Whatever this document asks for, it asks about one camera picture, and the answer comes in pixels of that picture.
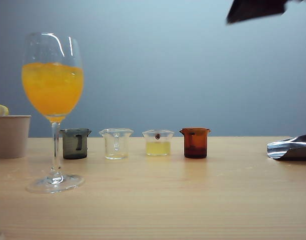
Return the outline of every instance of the wooden table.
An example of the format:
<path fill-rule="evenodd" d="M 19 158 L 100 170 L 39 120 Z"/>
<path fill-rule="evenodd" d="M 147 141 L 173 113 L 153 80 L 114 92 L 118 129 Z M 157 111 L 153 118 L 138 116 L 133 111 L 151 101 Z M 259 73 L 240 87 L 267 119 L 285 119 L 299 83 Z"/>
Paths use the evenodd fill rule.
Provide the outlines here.
<path fill-rule="evenodd" d="M 27 157 L 0 159 L 0 234 L 6 240 L 306 240 L 306 162 L 267 157 L 286 137 L 209 137 L 207 159 L 145 155 L 130 138 L 129 157 L 104 159 L 104 139 L 88 157 L 63 160 L 84 176 L 79 188 L 35 194 L 25 186 L 51 164 L 50 138 L 30 138 Z"/>

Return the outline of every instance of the wine glass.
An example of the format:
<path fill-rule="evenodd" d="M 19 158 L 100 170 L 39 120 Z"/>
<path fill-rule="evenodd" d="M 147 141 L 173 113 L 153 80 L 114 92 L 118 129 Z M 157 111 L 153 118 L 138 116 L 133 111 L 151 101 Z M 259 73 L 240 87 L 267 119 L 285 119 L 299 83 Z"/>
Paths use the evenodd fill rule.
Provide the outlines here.
<path fill-rule="evenodd" d="M 77 41 L 51 32 L 26 37 L 22 82 L 32 105 L 51 123 L 53 164 L 48 176 L 31 183 L 33 193 L 57 193 L 80 186 L 84 179 L 61 172 L 58 156 L 60 123 L 77 104 L 83 91 L 83 70 Z"/>

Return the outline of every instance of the amber beaker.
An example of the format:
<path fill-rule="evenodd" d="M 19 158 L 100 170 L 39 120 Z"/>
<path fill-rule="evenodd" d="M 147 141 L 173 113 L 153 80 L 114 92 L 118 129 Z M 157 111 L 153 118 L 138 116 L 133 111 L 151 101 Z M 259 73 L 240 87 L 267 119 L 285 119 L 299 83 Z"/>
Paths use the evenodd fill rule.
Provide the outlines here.
<path fill-rule="evenodd" d="M 179 131 L 184 135 L 184 155 L 191 159 L 203 159 L 207 156 L 207 135 L 210 129 L 188 127 Z"/>

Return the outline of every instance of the beaker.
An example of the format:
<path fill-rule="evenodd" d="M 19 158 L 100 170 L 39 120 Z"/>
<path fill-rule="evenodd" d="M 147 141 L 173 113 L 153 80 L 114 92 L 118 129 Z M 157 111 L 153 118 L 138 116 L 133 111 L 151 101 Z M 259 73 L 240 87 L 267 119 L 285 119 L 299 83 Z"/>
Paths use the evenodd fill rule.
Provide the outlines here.
<path fill-rule="evenodd" d="M 64 159 L 87 157 L 87 137 L 92 131 L 88 128 L 62 129 Z"/>
<path fill-rule="evenodd" d="M 203 159 L 207 156 L 207 135 L 210 129 L 188 127 L 179 131 L 184 135 L 184 155 L 191 159 Z"/>
<path fill-rule="evenodd" d="M 142 132 L 146 140 L 146 154 L 150 156 L 169 155 L 171 138 L 174 135 L 170 130 L 148 130 Z"/>
<path fill-rule="evenodd" d="M 105 158 L 122 159 L 128 156 L 128 138 L 134 131 L 129 128 L 107 128 L 99 132 L 105 138 Z"/>

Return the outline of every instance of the orange liquid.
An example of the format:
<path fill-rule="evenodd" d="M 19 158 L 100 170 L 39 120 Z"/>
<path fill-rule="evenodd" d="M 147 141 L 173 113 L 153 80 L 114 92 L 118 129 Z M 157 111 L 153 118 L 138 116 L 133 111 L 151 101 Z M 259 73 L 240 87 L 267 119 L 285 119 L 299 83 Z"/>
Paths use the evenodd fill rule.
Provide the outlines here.
<path fill-rule="evenodd" d="M 32 105 L 51 122 L 60 122 L 83 91 L 83 70 L 57 62 L 23 66 L 24 90 Z"/>

